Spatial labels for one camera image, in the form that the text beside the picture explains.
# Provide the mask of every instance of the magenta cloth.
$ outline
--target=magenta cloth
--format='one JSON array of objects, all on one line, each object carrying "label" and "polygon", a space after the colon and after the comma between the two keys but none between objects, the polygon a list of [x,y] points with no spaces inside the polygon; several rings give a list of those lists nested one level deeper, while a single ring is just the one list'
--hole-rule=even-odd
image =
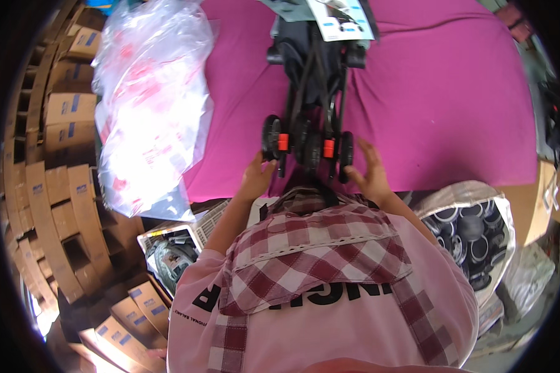
[{"label": "magenta cloth", "polygon": [[[366,69],[350,69],[343,130],[380,150],[395,191],[462,180],[492,186],[536,176],[533,107],[508,28],[474,0],[372,1],[380,30]],[[275,14],[255,0],[205,0],[219,37],[206,66],[214,116],[203,160],[185,174],[189,198],[232,197],[261,148],[267,115],[282,115],[288,78],[266,62]],[[280,195],[287,178],[274,178]],[[355,166],[364,171],[357,149]],[[321,173],[325,179],[327,173]],[[354,193],[356,186],[337,191]]]}]

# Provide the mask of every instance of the red clip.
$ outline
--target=red clip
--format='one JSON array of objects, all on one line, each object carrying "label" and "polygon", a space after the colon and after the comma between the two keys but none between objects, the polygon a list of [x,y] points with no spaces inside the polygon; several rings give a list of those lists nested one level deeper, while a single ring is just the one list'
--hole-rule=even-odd
[{"label": "red clip", "polygon": [[334,157],[334,139],[324,140],[324,158]]},{"label": "red clip", "polygon": [[288,150],[288,134],[278,135],[278,150],[286,152]]}]

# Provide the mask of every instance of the pink shirt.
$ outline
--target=pink shirt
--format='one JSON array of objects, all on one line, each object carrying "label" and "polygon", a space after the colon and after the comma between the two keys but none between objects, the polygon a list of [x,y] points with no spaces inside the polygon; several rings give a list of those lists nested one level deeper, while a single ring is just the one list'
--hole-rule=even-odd
[{"label": "pink shirt", "polygon": [[[462,365],[477,340],[478,308],[473,289],[441,246],[432,245],[406,219],[389,215],[413,271],[450,333]],[[168,370],[204,372],[218,315],[224,256],[203,250],[183,273],[172,302]],[[281,309],[249,317],[244,372],[300,372],[308,366],[350,357],[383,366],[424,365],[389,286],[324,285]]]}]

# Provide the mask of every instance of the checkered apron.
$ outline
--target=checkered apron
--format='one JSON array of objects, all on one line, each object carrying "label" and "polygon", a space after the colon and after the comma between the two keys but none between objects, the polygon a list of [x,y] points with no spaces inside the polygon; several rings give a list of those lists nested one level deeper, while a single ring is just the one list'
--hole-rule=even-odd
[{"label": "checkered apron", "polygon": [[[322,209],[323,198],[310,189],[291,190],[236,238],[218,274],[209,372],[242,372],[249,315],[332,282],[389,283],[424,361],[458,367],[452,338],[388,216],[348,196],[338,200]],[[319,211],[305,214],[312,206]]]}]

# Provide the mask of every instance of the plastic crate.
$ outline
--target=plastic crate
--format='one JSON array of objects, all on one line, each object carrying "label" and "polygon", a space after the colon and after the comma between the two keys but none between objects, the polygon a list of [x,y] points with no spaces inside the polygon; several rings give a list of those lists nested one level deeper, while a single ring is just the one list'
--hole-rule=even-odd
[{"label": "plastic crate", "polygon": [[201,252],[201,250],[205,247],[205,243],[207,242],[209,235],[211,235],[211,232],[214,230],[218,220],[222,217],[224,208],[226,208],[227,205],[228,200],[223,200],[194,223],[178,221],[167,221],[162,223],[156,228],[138,235],[137,242],[139,243],[139,246],[141,246],[143,253],[145,253],[153,246],[153,243],[157,240],[158,236],[178,232],[180,230],[187,230],[191,239],[193,239],[197,252]]}]

